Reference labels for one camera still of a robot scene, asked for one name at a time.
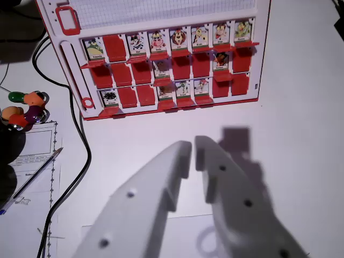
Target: dark object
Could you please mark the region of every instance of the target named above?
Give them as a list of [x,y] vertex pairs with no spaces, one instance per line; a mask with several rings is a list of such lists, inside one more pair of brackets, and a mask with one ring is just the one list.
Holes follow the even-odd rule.
[[344,40],[344,17],[341,17],[335,24],[335,29],[338,31],[342,40]]
[[334,27],[338,31],[342,40],[344,40],[344,1],[338,0],[338,4],[334,0],[332,1],[340,16],[339,20],[334,24]]

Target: mickey mouse card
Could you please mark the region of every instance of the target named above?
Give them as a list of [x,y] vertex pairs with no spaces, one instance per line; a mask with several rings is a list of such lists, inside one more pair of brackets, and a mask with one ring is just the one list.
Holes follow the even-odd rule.
[[153,61],[153,70],[156,79],[170,77],[169,62],[166,59]]
[[230,28],[226,22],[213,25],[213,44],[227,44],[230,41]]
[[234,42],[251,40],[252,25],[249,21],[238,21],[235,23]]
[[100,38],[83,39],[82,42],[90,61],[104,59],[103,44],[100,42]]
[[118,96],[115,89],[102,90],[101,96],[104,106],[118,106]]
[[150,52],[162,53],[166,52],[166,34],[164,30],[158,30],[148,33]]
[[187,32],[182,28],[170,30],[171,49],[172,51],[188,48]]
[[145,55],[145,43],[141,33],[127,35],[129,51],[132,56]]
[[209,94],[209,79],[201,79],[193,81],[193,89],[195,90],[195,96],[202,96]]
[[228,70],[229,56],[226,52],[214,54],[213,71]]
[[157,97],[160,101],[172,99],[172,92],[174,91],[170,85],[156,87]]
[[190,81],[176,82],[177,98],[185,98],[191,95]]
[[192,48],[208,46],[208,30],[205,26],[191,28]]

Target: black cable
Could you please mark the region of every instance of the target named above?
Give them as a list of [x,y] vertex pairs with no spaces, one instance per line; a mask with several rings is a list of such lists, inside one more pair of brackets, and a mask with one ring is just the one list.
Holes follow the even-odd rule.
[[8,93],[11,93],[10,90],[8,90],[8,89],[6,89],[6,88],[4,88],[4,87],[1,86],[2,83],[3,83],[3,82],[5,81],[5,79],[6,79],[7,73],[9,72],[9,67],[10,67],[10,63],[7,64],[7,68],[6,68],[5,75],[4,75],[4,77],[2,78],[2,80],[1,80],[1,82],[0,82],[0,88],[2,88],[4,91],[7,91]]
[[48,44],[46,44],[45,47],[42,48],[42,50],[36,55],[36,59],[35,59],[36,62],[37,62],[38,57],[39,57],[39,56],[43,53],[43,51],[44,51],[48,46],[50,46],[51,44],[52,44],[51,42],[49,42]]
[[17,11],[17,10],[14,9],[14,8],[11,9],[11,12],[13,12],[13,13],[15,13],[15,14],[17,14],[17,15],[23,16],[23,17],[25,17],[25,18],[28,18],[28,19],[32,19],[32,20],[42,20],[41,17],[32,17],[32,16],[29,16],[29,15],[25,15],[25,14],[23,14],[23,13]]
[[45,28],[43,29],[43,32],[41,35],[39,35],[38,38],[34,38],[34,39],[0,39],[0,43],[4,43],[4,42],[16,42],[16,43],[31,43],[31,42],[37,42],[40,41],[45,33],[47,31],[45,30]]
[[52,206],[52,208],[49,210],[48,215],[47,215],[47,219],[45,221],[45,225],[44,225],[44,230],[42,233],[42,239],[41,239],[41,244],[39,246],[39,250],[38,250],[38,254],[37,254],[37,258],[40,257],[45,257],[45,246],[46,246],[46,241],[47,241],[47,236],[48,236],[48,229],[49,229],[49,225],[50,225],[50,221],[51,218],[53,216],[53,214],[55,213],[55,211],[58,209],[58,207],[69,197],[69,195],[74,191],[74,189],[77,187],[77,185],[81,182],[82,178],[84,177],[84,175],[86,174],[90,164],[91,164],[91,159],[92,159],[92,153],[91,153],[91,149],[90,146],[88,145],[86,136],[83,132],[83,125],[82,125],[82,118],[81,118],[81,114],[80,114],[80,124],[81,124],[81,128],[79,127],[76,118],[75,118],[75,113],[74,113],[74,105],[73,105],[73,93],[70,89],[69,86],[56,82],[50,78],[48,78],[46,75],[44,75],[40,69],[37,66],[37,54],[39,49],[42,47],[42,45],[49,39],[49,37],[46,37],[44,40],[42,40],[40,42],[40,44],[37,46],[36,50],[33,53],[32,56],[32,64],[35,68],[35,70],[37,71],[37,73],[39,73],[39,75],[41,75],[44,79],[46,79],[47,81],[54,83],[58,86],[67,88],[69,90],[69,102],[70,102],[70,111],[71,111],[71,117],[73,119],[75,128],[86,148],[87,151],[87,160],[85,165],[83,166],[83,168],[81,169],[80,173],[76,176],[76,178],[72,181],[72,183],[69,185],[69,187],[64,191],[64,193],[61,195],[61,197],[55,202],[55,204]]

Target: ballpoint pen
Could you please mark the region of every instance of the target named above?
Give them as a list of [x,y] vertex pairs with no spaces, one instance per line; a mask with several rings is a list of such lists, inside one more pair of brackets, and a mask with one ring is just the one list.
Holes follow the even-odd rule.
[[8,201],[1,207],[0,209],[0,215],[5,214],[6,210],[16,201],[16,199],[25,191],[25,189],[41,174],[41,172],[47,167],[47,165],[50,164],[50,162],[53,161],[54,158],[56,158],[60,152],[62,151],[63,147],[59,148],[57,151],[53,153],[53,155],[50,156],[49,159],[47,159],[46,162],[40,168],[32,174],[32,176],[23,184],[18,191],[11,196]]

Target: white plastic part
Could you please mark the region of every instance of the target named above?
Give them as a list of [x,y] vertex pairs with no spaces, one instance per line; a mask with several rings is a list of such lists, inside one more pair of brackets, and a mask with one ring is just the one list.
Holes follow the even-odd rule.
[[159,257],[190,160],[191,143],[179,141],[149,161],[110,197],[74,258]]
[[219,258],[306,257],[245,173],[216,142],[198,136],[196,170],[212,205]]

